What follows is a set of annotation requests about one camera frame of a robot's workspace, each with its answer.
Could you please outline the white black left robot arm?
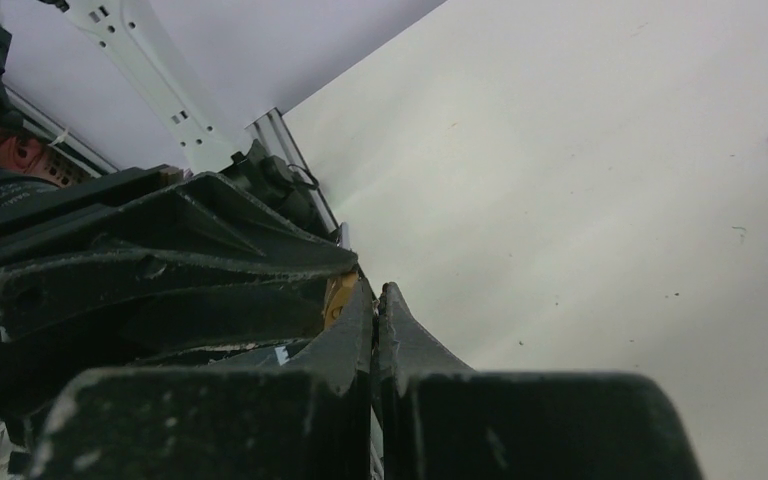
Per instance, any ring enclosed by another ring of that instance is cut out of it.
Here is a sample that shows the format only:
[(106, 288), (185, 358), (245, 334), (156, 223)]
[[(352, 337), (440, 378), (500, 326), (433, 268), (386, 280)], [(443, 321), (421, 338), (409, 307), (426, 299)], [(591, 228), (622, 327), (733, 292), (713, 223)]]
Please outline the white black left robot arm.
[(0, 167), (0, 420), (22, 442), (65, 385), (107, 366), (242, 363), (329, 334), (327, 283), (356, 266), (314, 186), (234, 131), (145, 1), (61, 1), (189, 166), (69, 181)]

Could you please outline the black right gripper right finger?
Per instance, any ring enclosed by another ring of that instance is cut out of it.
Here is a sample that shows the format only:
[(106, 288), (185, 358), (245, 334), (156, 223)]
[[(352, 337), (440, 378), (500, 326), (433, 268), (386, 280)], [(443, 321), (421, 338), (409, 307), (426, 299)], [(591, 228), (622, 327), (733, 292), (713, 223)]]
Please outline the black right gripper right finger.
[(671, 400), (629, 372), (477, 371), (394, 283), (378, 315), (389, 479), (699, 479)]

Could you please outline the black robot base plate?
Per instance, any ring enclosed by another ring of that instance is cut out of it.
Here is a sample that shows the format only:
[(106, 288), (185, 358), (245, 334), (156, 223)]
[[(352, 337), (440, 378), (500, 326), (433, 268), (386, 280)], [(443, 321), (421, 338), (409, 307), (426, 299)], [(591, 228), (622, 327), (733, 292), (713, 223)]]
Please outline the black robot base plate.
[(314, 200), (319, 181), (309, 169), (271, 154), (259, 140), (246, 154), (237, 152), (231, 160), (220, 173), (235, 185), (297, 227), (322, 238), (330, 236), (333, 229), (326, 225)]

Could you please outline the small brass padlock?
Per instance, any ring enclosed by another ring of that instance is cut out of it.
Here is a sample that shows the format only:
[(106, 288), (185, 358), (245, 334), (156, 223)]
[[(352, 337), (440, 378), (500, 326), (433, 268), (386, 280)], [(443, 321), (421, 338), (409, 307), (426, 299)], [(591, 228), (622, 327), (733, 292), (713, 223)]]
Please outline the small brass padlock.
[(340, 317), (359, 278), (357, 271), (351, 271), (328, 281), (322, 311), (324, 329), (330, 328)]

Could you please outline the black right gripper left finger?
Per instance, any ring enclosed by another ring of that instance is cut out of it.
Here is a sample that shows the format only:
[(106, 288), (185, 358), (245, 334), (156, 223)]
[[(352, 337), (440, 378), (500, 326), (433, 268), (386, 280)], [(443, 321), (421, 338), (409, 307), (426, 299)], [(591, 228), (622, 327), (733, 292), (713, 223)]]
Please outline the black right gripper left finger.
[(103, 368), (55, 401), (31, 479), (366, 479), (373, 294), (280, 366)]

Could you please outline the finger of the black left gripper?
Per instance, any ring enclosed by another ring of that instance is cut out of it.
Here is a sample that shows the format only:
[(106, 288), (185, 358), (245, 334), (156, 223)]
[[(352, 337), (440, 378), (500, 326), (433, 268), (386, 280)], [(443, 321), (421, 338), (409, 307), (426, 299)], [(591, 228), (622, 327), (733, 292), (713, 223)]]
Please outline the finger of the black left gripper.
[(356, 261), (220, 174), (122, 172), (0, 206), (0, 342), (136, 299), (327, 278)]
[(0, 419), (43, 414), (81, 372), (193, 365), (254, 344), (316, 336), (326, 280), (238, 285), (132, 299), (0, 341)]

